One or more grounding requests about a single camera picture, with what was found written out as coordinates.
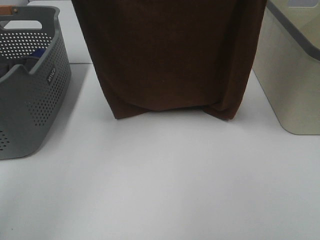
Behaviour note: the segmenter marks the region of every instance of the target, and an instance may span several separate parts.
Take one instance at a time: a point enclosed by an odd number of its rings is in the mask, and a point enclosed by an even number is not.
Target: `orange tag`
[[[0,15],[12,15],[12,5],[0,5]]]

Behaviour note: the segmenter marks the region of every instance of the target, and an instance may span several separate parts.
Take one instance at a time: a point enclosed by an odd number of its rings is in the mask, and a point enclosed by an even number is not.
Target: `brown cloth bag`
[[[185,107],[232,119],[266,1],[72,0],[117,119]]]

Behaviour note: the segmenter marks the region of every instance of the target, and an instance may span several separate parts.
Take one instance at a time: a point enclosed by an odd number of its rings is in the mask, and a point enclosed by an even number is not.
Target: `white table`
[[[69,62],[71,64],[92,63],[74,7],[70,0],[32,1],[28,6],[54,6],[59,8],[60,13],[58,18]],[[34,22],[25,22],[22,24],[19,21],[11,21],[6,25],[6,28],[18,29],[22,26],[37,28],[38,24]]]
[[[115,120],[71,65],[39,151],[0,161],[1,240],[318,240],[320,136],[281,128],[254,74],[232,121],[200,110]]]

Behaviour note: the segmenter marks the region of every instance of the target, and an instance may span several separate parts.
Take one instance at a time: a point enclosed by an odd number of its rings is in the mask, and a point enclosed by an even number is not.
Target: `blue item in basket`
[[[38,48],[33,53],[31,53],[30,56],[41,58],[41,56],[45,53],[45,51],[46,51],[45,48]]]

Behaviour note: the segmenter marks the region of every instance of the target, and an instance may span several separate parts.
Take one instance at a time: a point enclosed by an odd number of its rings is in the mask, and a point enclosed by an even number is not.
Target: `basket handle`
[[[38,21],[42,25],[42,30],[51,36],[55,35],[55,29],[60,28],[58,15],[59,8],[54,6],[5,6],[5,11],[11,14],[1,15],[0,21]]]
[[[0,15],[12,15],[13,5],[0,5]]]

